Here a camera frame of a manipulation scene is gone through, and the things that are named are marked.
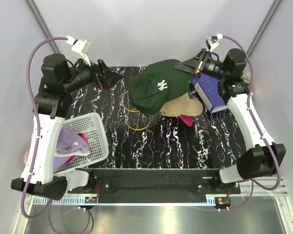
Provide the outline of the magenta mesh cap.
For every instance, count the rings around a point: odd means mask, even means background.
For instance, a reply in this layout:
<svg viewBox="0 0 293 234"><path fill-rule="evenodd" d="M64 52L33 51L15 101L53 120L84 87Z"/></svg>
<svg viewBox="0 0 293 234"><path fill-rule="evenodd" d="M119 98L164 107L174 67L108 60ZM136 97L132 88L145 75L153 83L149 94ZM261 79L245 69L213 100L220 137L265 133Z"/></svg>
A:
<svg viewBox="0 0 293 234"><path fill-rule="evenodd" d="M182 120L188 127L191 127L193 125L193 119L190 116L180 115L178 116L178 118Z"/></svg>

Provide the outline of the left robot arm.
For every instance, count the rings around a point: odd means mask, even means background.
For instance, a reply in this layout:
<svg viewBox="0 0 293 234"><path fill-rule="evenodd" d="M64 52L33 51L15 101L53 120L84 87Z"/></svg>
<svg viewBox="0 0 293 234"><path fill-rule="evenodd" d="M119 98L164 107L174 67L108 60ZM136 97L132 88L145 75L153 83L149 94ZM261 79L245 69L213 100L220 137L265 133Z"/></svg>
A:
<svg viewBox="0 0 293 234"><path fill-rule="evenodd" d="M96 181L83 169L68 169L55 175L53 160L61 128L73 102L72 92L89 84L111 90L123 75L111 70L102 59L97 63L78 60L70 67L63 54L43 59L43 77L34 98L34 131L28 163L21 176L11 181L11 189L52 200L60 200L68 190L85 193L95 189Z"/></svg>

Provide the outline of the red mesh cap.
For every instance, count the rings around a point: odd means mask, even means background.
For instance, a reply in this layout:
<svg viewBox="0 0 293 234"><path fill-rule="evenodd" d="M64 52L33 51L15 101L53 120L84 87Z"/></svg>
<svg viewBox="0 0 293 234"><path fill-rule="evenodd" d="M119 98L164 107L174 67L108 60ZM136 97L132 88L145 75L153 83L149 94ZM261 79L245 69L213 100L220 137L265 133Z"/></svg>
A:
<svg viewBox="0 0 293 234"><path fill-rule="evenodd" d="M85 134L78 133L78 135L88 144L88 139Z"/></svg>

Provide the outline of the dark green cap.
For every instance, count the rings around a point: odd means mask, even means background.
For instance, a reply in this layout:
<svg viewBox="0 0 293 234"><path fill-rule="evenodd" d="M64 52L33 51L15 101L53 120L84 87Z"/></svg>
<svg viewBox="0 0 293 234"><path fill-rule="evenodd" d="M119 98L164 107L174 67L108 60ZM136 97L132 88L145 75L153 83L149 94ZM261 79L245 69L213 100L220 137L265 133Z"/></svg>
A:
<svg viewBox="0 0 293 234"><path fill-rule="evenodd" d="M129 84L128 97L138 111L153 115L162 106L189 90L189 75L176 69L177 59L166 59L148 65Z"/></svg>

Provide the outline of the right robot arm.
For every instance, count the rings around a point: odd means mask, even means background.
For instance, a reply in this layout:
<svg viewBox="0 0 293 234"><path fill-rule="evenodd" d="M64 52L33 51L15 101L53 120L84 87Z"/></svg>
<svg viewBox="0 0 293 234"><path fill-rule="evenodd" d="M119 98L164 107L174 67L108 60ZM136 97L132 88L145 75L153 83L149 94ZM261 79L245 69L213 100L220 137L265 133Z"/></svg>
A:
<svg viewBox="0 0 293 234"><path fill-rule="evenodd" d="M216 78L218 93L232 112L245 141L246 152L236 164L219 171L212 181L212 188L223 193L230 183L276 176L276 185L281 182L280 165L286 149L269 135L251 101L251 91L242 80L247 55L238 48L230 49L223 61L213 59L215 53L202 49L196 56L175 64L175 68L194 78L204 75Z"/></svg>

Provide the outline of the purple cap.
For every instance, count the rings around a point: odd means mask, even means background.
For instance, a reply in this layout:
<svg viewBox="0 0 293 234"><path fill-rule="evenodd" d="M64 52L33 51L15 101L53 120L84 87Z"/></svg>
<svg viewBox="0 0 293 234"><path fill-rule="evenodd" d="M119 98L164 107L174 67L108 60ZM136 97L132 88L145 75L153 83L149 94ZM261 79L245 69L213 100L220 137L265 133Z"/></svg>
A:
<svg viewBox="0 0 293 234"><path fill-rule="evenodd" d="M61 168L70 159L89 156L90 145L87 144L76 132L68 129L61 129L56 145L53 160L53 171Z"/></svg>

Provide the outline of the beige baseball cap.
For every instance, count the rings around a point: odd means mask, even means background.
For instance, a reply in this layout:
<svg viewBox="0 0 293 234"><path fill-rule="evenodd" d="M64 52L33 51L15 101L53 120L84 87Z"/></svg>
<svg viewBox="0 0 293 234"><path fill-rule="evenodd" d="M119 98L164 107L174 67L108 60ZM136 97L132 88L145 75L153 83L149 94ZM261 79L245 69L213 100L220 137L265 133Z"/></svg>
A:
<svg viewBox="0 0 293 234"><path fill-rule="evenodd" d="M188 93L166 102L160 109L160 113L167 117L180 115L195 117L203 112L203 105L199 100L191 99Z"/></svg>

